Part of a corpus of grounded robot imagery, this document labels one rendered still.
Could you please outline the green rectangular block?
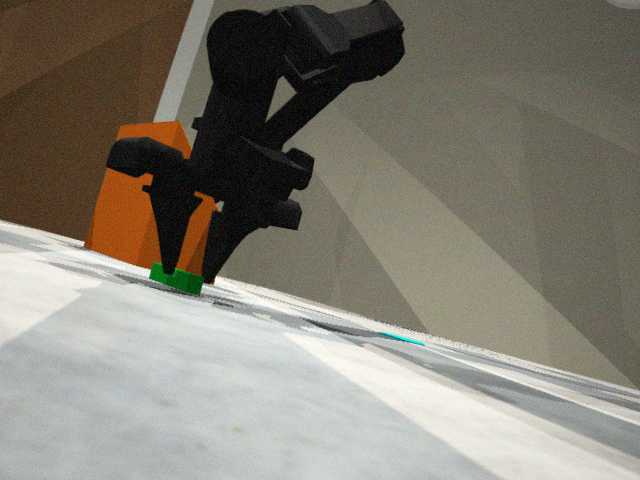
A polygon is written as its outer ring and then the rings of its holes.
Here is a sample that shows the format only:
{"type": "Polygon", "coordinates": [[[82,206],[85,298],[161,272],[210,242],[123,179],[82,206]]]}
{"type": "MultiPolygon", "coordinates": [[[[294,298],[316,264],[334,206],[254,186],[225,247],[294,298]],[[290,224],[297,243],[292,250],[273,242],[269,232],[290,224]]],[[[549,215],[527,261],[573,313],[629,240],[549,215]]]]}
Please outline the green rectangular block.
{"type": "Polygon", "coordinates": [[[158,263],[153,263],[149,279],[161,282],[165,285],[185,292],[198,295],[200,294],[204,282],[204,277],[190,274],[178,269],[175,269],[173,275],[163,273],[162,264],[158,263]]]}

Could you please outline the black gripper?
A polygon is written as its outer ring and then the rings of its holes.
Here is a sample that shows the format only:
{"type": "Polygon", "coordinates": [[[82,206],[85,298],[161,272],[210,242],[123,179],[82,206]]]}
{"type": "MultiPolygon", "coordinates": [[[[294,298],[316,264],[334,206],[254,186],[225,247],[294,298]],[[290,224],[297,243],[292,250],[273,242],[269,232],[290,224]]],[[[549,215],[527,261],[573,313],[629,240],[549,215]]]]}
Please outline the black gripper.
{"type": "Polygon", "coordinates": [[[245,236],[268,226],[298,230],[302,210],[298,202],[257,194],[241,185],[227,168],[207,167],[213,145],[233,117],[246,120],[244,131],[258,137],[265,123],[241,109],[210,104],[202,117],[194,117],[197,135],[189,159],[182,151],[148,137],[123,137],[111,148],[106,166],[122,174],[153,175],[143,185],[154,212],[163,273],[173,275],[180,258],[189,218],[203,201],[200,192],[224,201],[221,211],[212,210],[201,277],[210,285],[245,236]]]}

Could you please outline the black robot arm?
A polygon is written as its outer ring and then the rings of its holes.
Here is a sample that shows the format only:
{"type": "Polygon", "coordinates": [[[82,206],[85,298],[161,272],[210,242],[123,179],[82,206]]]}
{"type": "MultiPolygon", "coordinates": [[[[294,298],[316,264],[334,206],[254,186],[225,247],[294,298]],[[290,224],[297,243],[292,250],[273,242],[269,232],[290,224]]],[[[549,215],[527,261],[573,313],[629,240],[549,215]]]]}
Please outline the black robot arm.
{"type": "Polygon", "coordinates": [[[283,144],[352,83],[391,71],[405,54],[404,30],[385,0],[334,13],[294,5],[220,15],[207,36],[213,84],[206,106],[241,109],[265,126],[256,137],[244,131],[246,120],[233,117],[207,167],[227,168],[245,190],[281,201],[293,188],[305,189],[315,158],[295,148],[282,152],[283,144]],[[282,76],[297,93],[266,121],[282,76]]]}

